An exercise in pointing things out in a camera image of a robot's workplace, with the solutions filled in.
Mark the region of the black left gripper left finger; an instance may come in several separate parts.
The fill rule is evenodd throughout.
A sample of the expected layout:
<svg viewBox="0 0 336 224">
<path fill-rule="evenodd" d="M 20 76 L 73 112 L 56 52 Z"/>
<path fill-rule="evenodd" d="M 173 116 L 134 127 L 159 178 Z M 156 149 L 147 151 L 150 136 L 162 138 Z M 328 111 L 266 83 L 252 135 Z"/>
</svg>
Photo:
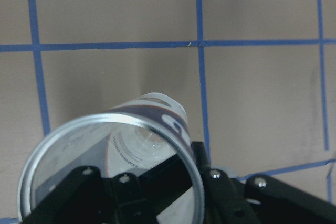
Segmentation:
<svg viewBox="0 0 336 224">
<path fill-rule="evenodd" d="M 104 178 L 99 168 L 73 169 L 23 223 L 158 223 L 157 216 L 192 186 L 174 155 L 140 176 Z"/>
</svg>

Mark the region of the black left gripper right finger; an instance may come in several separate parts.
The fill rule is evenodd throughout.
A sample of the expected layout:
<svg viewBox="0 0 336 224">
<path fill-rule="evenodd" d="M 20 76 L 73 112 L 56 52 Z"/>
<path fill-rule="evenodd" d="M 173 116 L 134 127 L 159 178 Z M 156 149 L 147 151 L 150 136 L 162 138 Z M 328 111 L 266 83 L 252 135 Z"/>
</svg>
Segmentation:
<svg viewBox="0 0 336 224">
<path fill-rule="evenodd" d="M 335 223 L 335 206 L 264 174 L 245 183 L 211 167 L 203 142 L 192 150 L 200 171 L 209 223 Z"/>
</svg>

